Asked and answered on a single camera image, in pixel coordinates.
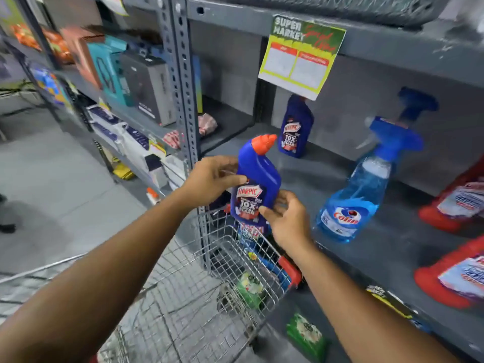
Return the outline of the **person's right hand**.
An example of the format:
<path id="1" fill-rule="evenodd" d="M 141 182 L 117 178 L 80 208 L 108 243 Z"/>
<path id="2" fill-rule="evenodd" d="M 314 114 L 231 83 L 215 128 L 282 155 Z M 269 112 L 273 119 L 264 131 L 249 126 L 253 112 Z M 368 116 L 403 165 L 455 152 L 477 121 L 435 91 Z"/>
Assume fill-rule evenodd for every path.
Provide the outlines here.
<path id="1" fill-rule="evenodd" d="M 315 250 L 310 235 L 310 222 L 306 207 L 293 192 L 288 190 L 279 191 L 272 208 L 275 206 L 287 206 L 287 211 L 276 225 L 270 225 L 273 237 L 290 258 L 299 265 L 304 256 Z"/>

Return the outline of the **blue toilet cleaner bottle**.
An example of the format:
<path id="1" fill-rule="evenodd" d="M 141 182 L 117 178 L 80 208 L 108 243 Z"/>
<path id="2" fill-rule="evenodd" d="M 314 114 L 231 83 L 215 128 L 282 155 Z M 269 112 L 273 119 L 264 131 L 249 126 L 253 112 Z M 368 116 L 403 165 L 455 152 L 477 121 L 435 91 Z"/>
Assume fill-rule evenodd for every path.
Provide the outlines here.
<path id="1" fill-rule="evenodd" d="M 294 158 L 301 158 L 306 151 L 314 120 L 306 98 L 292 94 L 287 102 L 278 138 L 279 151 Z"/>
<path id="2" fill-rule="evenodd" d="M 239 223 L 237 237 L 239 243 L 252 252 L 265 252 L 269 249 L 267 237 L 271 235 L 271 228 L 268 222 L 263 226 L 253 226 Z"/>
<path id="3" fill-rule="evenodd" d="M 231 191 L 230 213 L 239 223 L 263 226 L 267 221 L 259 207 L 273 207 L 281 186 L 281 176 L 267 153 L 277 141 L 276 134 L 263 134 L 248 140 L 239 150 L 236 174 L 248 182 Z"/>

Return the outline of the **person's left forearm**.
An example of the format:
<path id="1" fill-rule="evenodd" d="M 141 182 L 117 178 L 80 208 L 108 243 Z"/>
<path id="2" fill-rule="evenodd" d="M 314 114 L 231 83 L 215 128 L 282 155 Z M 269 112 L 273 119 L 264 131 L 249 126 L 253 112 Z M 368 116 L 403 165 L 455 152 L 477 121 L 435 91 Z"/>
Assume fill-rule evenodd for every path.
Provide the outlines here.
<path id="1" fill-rule="evenodd" d="M 0 363 L 91 359 L 195 207 L 177 189 L 52 279 L 0 326 Z"/>

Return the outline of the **red white cloth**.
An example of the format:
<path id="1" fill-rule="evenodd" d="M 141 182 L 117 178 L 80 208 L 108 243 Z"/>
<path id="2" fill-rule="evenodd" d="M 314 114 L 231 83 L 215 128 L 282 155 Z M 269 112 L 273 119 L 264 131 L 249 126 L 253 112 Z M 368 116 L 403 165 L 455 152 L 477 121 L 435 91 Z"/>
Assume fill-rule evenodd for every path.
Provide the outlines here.
<path id="1" fill-rule="evenodd" d="M 218 123 L 210 114 L 204 113 L 198 116 L 198 130 L 201 138 L 212 134 L 217 128 Z M 170 148 L 179 150 L 181 136 L 178 130 L 172 130 L 163 136 L 162 141 Z"/>

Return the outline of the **green packet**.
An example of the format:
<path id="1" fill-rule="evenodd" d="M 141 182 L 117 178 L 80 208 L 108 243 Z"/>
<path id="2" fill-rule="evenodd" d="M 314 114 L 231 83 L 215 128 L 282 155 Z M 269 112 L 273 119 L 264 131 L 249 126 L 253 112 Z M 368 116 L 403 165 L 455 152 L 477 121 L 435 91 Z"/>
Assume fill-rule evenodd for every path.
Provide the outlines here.
<path id="1" fill-rule="evenodd" d="M 306 317 L 296 312 L 286 325 L 286 334 L 313 363 L 325 363 L 329 340 Z"/>
<path id="2" fill-rule="evenodd" d="M 236 290 L 245 305 L 255 310 L 262 307 L 267 295 L 263 284 L 250 271 L 242 273 L 237 282 Z"/>

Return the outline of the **blue glass cleaner spray bottle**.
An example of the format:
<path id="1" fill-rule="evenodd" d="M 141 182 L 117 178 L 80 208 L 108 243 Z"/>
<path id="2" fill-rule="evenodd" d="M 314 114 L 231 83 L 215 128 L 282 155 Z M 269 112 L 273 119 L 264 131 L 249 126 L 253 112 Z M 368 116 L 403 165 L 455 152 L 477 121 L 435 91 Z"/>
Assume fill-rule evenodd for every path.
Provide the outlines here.
<path id="1" fill-rule="evenodd" d="M 408 126 L 378 116 L 369 129 L 375 147 L 358 161 L 346 186 L 327 199 L 316 219 L 315 228 L 340 243 L 356 238 L 375 215 L 400 153 L 423 149 L 422 137 Z"/>

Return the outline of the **white and navy box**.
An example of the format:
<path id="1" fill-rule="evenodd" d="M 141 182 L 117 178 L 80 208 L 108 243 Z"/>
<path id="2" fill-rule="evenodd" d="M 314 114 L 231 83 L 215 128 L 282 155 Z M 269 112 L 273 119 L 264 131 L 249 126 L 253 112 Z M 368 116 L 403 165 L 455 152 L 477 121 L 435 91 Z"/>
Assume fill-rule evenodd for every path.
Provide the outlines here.
<path id="1" fill-rule="evenodd" d="M 90 105 L 86 107 L 86 110 L 93 122 L 97 122 L 105 127 L 114 127 L 122 125 L 123 121 L 112 113 L 108 113 L 105 109 L 98 104 Z"/>
<path id="2" fill-rule="evenodd" d="M 122 123 L 120 126 L 120 142 L 123 146 L 124 155 L 130 162 L 138 169 L 148 173 L 146 157 L 151 154 L 148 138 L 127 123 Z"/>
<path id="3" fill-rule="evenodd" d="M 122 155 L 125 154 L 124 146 L 121 141 L 120 136 L 111 132 L 110 130 L 106 129 L 104 126 L 100 125 L 97 122 L 90 123 L 94 133 L 103 139 L 109 146 L 112 146 L 117 152 L 121 153 Z"/>

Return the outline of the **grey cardboard box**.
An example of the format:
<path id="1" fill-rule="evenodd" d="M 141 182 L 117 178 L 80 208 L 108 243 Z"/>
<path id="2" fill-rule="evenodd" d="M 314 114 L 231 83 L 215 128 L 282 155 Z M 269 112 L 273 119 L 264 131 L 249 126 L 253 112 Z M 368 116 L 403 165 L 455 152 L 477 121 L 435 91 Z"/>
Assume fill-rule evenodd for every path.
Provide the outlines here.
<path id="1" fill-rule="evenodd" d="M 163 59 L 127 51 L 119 57 L 135 107 L 157 125 L 176 122 L 168 71 Z"/>

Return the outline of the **green yellow price sign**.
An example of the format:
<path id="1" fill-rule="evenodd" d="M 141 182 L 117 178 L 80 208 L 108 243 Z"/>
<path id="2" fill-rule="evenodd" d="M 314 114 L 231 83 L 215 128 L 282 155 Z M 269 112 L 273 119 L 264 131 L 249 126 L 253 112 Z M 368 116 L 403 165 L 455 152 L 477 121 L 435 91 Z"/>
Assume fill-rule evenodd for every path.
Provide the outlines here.
<path id="1" fill-rule="evenodd" d="M 315 101 L 345 36 L 340 27 L 275 15 L 258 78 Z"/>

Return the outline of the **yellow black shelf label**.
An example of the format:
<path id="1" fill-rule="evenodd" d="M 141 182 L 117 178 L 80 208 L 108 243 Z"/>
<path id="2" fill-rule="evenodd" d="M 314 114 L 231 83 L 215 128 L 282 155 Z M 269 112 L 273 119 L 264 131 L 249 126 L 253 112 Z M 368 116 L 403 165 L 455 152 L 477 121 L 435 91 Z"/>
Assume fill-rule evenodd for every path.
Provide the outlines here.
<path id="1" fill-rule="evenodd" d="M 396 311 L 399 315 L 406 319 L 413 319 L 415 312 L 403 303 L 394 294 L 385 290 L 383 287 L 378 285 L 369 284 L 366 286 L 366 291 L 372 294 L 379 301 L 389 306 L 391 309 Z"/>

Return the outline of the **teal cardboard box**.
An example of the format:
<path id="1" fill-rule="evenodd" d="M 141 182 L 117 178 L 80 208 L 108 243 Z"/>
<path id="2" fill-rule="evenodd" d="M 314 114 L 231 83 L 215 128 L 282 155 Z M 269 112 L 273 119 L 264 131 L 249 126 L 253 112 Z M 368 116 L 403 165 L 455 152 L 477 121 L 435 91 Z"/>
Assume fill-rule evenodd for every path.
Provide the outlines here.
<path id="1" fill-rule="evenodd" d="M 120 57 L 127 51 L 128 43 L 107 35 L 104 42 L 88 42 L 87 46 L 106 97 L 124 106 L 134 106 L 120 63 Z"/>

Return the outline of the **red cleaner bottle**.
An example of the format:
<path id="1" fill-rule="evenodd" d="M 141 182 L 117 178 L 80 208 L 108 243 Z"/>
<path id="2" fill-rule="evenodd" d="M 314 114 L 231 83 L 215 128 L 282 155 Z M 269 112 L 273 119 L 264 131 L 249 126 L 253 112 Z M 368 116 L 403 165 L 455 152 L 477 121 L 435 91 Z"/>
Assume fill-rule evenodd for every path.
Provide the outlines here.
<path id="1" fill-rule="evenodd" d="M 433 300 L 456 309 L 484 304 L 484 234 L 415 270 L 414 280 Z"/>
<path id="2" fill-rule="evenodd" d="M 418 217 L 432 227 L 458 232 L 484 213 L 484 154 L 448 184 L 431 203 L 418 210 Z"/>

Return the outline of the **grey metal shelving unit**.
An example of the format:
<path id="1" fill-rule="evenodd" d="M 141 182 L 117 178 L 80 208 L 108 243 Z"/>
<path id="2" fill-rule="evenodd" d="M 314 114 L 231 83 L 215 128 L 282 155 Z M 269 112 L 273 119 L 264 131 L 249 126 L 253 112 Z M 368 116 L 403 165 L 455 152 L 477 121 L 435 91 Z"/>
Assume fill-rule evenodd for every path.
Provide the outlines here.
<path id="1" fill-rule="evenodd" d="M 230 4 L 222 0 L 186 0 L 188 21 L 199 21 L 217 26 L 227 27 L 240 32 L 248 32 L 264 36 L 268 33 L 271 18 L 282 11 L 256 8 L 247 5 Z M 284 16 L 303 18 L 303 14 L 286 13 Z M 255 25 L 237 27 L 236 22 L 250 22 Z M 381 25 L 361 24 L 353 21 L 339 21 L 337 19 L 312 18 L 305 20 L 328 22 L 349 31 L 348 39 L 343 41 L 343 56 L 356 57 L 376 63 L 403 68 L 409 71 L 430 73 L 431 75 L 447 78 L 441 71 L 433 72 L 430 68 L 437 66 L 437 56 L 432 57 L 433 51 L 443 50 L 444 47 L 457 48 L 457 52 L 464 53 L 469 59 L 475 54 L 484 56 L 484 47 L 469 46 L 458 40 L 446 40 L 429 34 L 427 30 L 421 32 L 403 31 Z M 2 35 L 8 47 L 32 60 L 37 59 L 53 68 L 53 53 L 37 52 L 30 47 L 21 45 L 10 36 Z M 402 48 L 416 48 L 416 60 L 408 54 L 403 54 Z M 314 164 L 314 174 L 342 175 L 343 169 L 349 169 L 349 160 L 334 152 L 311 144 L 308 153 L 321 155 L 321 161 Z M 301 200 L 307 200 L 309 211 L 316 210 L 316 194 L 323 197 L 328 195 L 322 188 L 309 187 L 309 180 L 294 178 L 288 184 L 294 192 L 302 191 Z M 426 318 L 433 331 L 443 339 L 449 341 L 464 351 L 473 359 L 484 363 L 484 304 L 464 310 L 455 309 L 431 299 L 416 285 L 414 271 L 420 266 L 426 266 L 430 261 L 436 261 L 438 256 L 455 250 L 458 246 L 470 241 L 458 235 L 451 235 L 431 228 L 421 223 L 417 217 L 417 205 L 428 196 L 424 192 L 401 182 L 390 184 L 389 200 L 384 200 L 380 206 L 383 214 L 378 213 L 370 220 L 359 238 L 350 243 L 332 241 L 319 231 L 315 231 L 315 241 L 319 247 L 338 257 L 357 269 L 361 274 L 387 287 L 396 297 L 413 307 L 417 314 Z"/>

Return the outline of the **brown cardboard box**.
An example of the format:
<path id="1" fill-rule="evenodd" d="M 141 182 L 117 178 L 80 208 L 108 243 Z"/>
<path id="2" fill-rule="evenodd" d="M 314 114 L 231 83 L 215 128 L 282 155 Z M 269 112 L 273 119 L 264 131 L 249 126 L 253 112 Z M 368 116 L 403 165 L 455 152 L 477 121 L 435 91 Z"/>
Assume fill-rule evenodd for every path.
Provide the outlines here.
<path id="1" fill-rule="evenodd" d="M 96 88 L 101 89 L 102 85 L 89 52 L 88 43 L 104 42 L 105 34 L 98 27 L 74 25 L 62 28 L 60 33 L 81 76 Z"/>

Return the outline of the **blue toy packet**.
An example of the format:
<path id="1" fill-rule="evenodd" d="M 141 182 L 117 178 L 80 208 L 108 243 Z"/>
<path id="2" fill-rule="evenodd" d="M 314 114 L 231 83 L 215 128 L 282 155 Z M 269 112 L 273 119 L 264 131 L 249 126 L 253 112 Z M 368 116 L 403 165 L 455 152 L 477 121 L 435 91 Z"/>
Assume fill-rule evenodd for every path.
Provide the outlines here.
<path id="1" fill-rule="evenodd" d="M 51 70 L 34 62 L 29 66 L 29 70 L 39 87 L 45 91 L 52 103 L 73 113 L 72 105 L 70 104 L 64 89 L 61 87 L 58 79 Z"/>

